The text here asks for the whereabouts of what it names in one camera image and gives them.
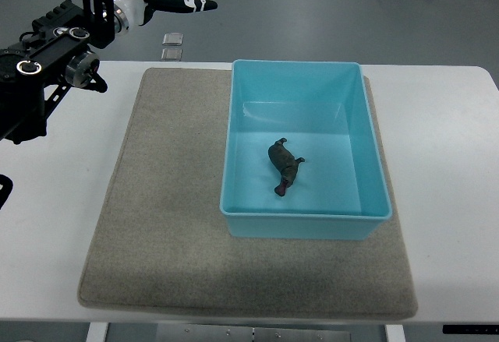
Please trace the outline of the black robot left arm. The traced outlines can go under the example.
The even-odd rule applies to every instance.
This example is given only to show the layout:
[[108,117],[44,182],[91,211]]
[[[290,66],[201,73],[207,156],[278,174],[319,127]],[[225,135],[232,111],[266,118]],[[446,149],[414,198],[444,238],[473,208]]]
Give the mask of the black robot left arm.
[[116,34],[114,0],[65,0],[1,50],[1,138],[15,144],[47,134],[47,120],[67,92],[103,93],[100,61]]

